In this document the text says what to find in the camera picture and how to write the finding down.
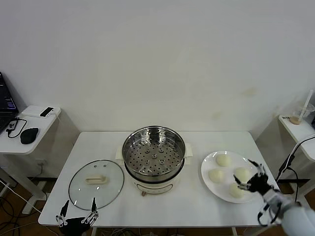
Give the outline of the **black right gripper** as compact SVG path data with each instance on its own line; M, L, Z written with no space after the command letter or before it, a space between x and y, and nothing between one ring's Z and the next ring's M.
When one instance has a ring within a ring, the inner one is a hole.
M235 175L233 175L238 188L242 190L248 190L250 192L258 192L261 196L264 196L270 189L273 188L272 185L268 183L268 176L265 167L255 161L248 159L248 161L256 167L256 174L247 182L241 182Z

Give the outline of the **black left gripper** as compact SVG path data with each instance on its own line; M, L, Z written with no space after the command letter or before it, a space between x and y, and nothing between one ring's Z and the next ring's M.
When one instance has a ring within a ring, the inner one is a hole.
M91 228L90 225L93 225L95 221L98 219L98 211L95 202L95 198L93 198L91 212L84 217L70 218L66 220L66 213L68 209L69 200L66 201L64 206L61 208L60 214L56 215L56 221L59 226L60 232L64 236L81 236L87 230Z

